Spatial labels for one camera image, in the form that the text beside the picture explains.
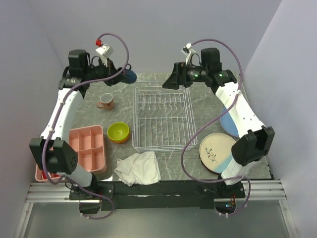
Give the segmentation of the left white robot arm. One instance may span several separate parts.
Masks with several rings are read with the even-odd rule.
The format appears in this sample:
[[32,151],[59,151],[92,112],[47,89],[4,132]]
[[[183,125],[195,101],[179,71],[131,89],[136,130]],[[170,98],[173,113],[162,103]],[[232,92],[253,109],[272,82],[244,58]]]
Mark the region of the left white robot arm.
[[99,64],[95,66],[85,50],[69,52],[69,65],[59,81],[52,116],[40,137],[32,138],[29,143],[37,168],[45,173],[49,182],[57,184],[63,179],[74,182],[82,187],[81,193],[87,199],[96,198],[99,187],[95,184],[96,177],[79,164],[77,152],[68,143],[76,110],[90,84],[103,81],[112,86],[136,80],[136,76],[126,75],[125,67],[116,68],[104,55],[99,58]]

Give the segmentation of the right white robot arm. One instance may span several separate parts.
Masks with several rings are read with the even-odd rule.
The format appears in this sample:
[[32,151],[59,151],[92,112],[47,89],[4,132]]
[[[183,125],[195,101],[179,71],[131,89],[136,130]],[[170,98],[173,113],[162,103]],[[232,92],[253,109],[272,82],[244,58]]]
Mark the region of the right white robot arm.
[[170,77],[162,87],[178,90],[180,87],[188,88],[194,82],[202,82],[226,108],[218,118],[230,114],[239,139],[231,147],[229,164],[220,174],[217,185],[218,194],[229,197],[234,192],[234,184],[239,183],[249,169],[268,154],[275,132],[271,126],[265,126],[251,109],[240,90],[242,81],[231,70],[222,69],[217,48],[202,49],[199,65],[192,64],[196,51],[191,44],[184,46],[182,53],[186,55],[185,62],[174,64]]

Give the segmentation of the pink printed ceramic mug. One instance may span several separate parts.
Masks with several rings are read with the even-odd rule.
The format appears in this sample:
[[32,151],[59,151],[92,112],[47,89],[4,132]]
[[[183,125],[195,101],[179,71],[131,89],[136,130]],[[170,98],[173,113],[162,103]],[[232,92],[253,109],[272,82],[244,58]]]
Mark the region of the pink printed ceramic mug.
[[112,110],[114,109],[113,95],[110,93],[104,93],[100,96],[100,101],[97,103],[97,108]]

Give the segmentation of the dark blue ceramic mug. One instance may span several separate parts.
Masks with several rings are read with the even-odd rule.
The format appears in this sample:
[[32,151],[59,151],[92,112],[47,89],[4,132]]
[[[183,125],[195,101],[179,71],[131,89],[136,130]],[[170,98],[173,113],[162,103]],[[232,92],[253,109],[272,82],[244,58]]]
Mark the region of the dark blue ceramic mug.
[[123,75],[124,75],[124,79],[122,81],[123,83],[133,84],[137,80],[137,75],[132,70],[125,70]]

